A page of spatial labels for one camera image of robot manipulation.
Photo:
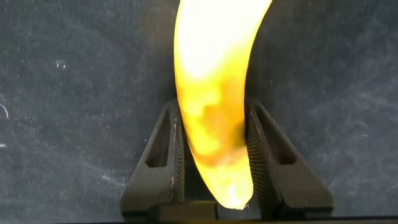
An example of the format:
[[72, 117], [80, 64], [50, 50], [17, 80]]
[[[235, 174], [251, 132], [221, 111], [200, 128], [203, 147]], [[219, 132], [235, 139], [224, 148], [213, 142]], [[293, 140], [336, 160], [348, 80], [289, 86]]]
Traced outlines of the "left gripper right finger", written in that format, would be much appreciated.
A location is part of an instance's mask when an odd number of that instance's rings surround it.
[[245, 116], [249, 164], [262, 219], [330, 217], [334, 209], [331, 192], [265, 107], [249, 98]]

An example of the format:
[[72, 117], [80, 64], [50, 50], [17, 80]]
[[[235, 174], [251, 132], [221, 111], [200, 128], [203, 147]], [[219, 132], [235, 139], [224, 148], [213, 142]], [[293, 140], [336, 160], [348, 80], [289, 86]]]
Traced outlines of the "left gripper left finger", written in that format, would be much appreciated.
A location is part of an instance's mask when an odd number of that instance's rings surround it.
[[124, 218], [143, 218], [156, 205], [184, 201], [185, 155], [176, 99], [167, 102], [120, 199]]

